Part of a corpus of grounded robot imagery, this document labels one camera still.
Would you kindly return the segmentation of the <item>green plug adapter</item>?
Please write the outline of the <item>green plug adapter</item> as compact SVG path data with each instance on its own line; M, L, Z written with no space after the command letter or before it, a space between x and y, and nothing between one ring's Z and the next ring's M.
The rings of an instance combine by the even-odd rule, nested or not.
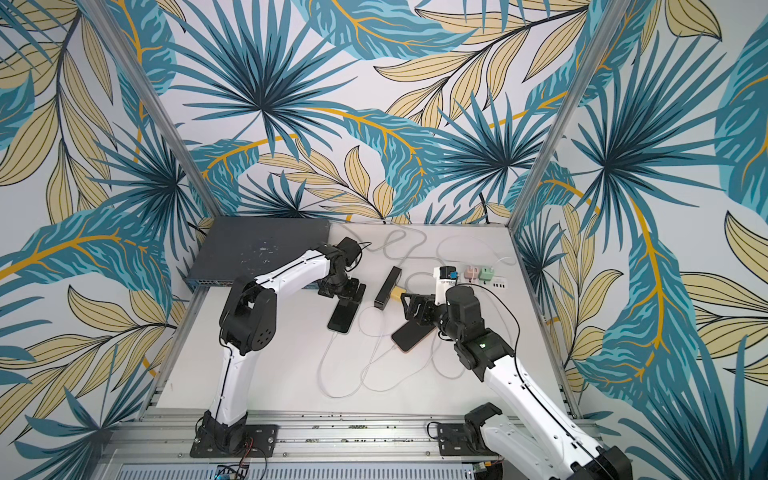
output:
M478 280L483 283L488 283L495 277L495 270L491 267L483 267L478 275Z

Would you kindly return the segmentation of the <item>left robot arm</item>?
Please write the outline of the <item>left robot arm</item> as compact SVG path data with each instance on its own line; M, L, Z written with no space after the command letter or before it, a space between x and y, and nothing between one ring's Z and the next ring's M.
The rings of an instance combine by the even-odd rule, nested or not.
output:
M214 400L198 429L202 438L222 452L234 453L244 445L247 393L259 352L276 334L279 300L315 283L319 295L338 299L328 328L349 331L366 289L349 273L362 256L361 243L346 237L336 245L320 244L269 273L233 282L219 318L223 366Z

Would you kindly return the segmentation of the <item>yellow charger adapter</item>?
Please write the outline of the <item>yellow charger adapter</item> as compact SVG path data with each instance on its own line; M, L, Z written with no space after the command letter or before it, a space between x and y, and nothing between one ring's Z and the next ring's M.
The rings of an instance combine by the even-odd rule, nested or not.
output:
M400 301L402 296L406 293L406 290L399 286L394 286L391 293L390 298L393 300Z

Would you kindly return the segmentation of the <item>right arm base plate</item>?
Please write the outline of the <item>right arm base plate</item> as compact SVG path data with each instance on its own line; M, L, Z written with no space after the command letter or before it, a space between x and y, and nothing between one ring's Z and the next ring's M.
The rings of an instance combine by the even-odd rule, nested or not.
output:
M496 452L486 447L479 434L465 423L437 422L434 436L443 457L498 457Z

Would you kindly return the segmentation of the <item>black phone grey case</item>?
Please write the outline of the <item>black phone grey case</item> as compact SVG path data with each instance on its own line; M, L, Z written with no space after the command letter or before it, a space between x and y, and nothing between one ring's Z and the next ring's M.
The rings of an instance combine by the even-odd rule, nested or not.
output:
M359 301L340 299L327 323L327 328L340 334L347 334L359 308Z

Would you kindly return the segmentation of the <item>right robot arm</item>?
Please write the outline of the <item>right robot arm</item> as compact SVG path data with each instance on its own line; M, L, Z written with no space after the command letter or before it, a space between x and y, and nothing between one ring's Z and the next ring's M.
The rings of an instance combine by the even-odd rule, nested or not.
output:
M475 448L510 462L529 479L632 479L631 461L606 447L559 409L519 361L517 352L485 326L469 284L440 294L401 296L406 328L436 329L452 341L463 367L509 406L526 427L515 429L499 407L486 403L465 415Z

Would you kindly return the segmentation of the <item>aluminium rail frame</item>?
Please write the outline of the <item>aluminium rail frame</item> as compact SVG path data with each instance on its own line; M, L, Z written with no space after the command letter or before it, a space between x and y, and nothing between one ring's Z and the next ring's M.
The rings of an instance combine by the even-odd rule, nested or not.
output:
M95 464L94 479L475 479L520 477L498 456L443 457L437 422L460 416L252 412L249 424L279 427L271 458L194 459L202 414L149 408L117 428Z

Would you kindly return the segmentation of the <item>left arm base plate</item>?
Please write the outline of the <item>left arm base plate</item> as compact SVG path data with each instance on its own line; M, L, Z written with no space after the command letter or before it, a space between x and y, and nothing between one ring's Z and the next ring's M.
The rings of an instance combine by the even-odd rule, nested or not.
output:
M230 430L201 425L189 455L194 459L271 458L278 430L274 424L245 424Z

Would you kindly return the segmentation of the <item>white power strip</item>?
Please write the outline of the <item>white power strip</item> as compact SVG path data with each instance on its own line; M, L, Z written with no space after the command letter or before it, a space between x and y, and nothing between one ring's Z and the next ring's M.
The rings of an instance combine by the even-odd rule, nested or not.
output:
M467 282L471 285L480 285L493 290L505 290L508 287L507 279L502 276L494 276L489 280L480 278L467 279Z

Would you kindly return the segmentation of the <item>black phone pink case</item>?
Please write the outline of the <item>black phone pink case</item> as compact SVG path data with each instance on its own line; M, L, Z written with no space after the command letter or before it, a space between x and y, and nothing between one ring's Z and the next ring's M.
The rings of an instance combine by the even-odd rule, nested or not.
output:
M426 338L434 329L434 325L426 325L415 321L409 321L402 325L391 335L391 340L399 350L404 353L408 353L418 343Z

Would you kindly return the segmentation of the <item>pink plug adapter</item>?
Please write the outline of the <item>pink plug adapter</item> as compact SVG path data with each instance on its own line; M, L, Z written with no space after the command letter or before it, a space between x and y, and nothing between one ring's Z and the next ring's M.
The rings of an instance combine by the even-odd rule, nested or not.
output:
M464 271L464 278L472 283L479 278L480 268L477 266L468 266Z

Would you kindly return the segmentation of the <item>black power bank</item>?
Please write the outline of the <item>black power bank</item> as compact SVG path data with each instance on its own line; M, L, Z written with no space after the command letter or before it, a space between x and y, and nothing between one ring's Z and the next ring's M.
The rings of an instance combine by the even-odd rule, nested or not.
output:
M397 266L393 266L388 273L387 277L385 278L381 288L379 289L375 299L374 299L374 307L378 310L384 310L387 303L391 299L391 295L395 287L397 286L397 282L399 281L400 277L402 275L402 269Z

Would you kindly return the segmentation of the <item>grey network switch box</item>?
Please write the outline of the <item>grey network switch box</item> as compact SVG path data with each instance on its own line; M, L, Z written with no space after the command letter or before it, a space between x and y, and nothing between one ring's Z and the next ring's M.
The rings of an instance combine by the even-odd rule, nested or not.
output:
M229 286L240 276L271 272L327 242L330 222L320 219L217 217L185 276L198 286Z

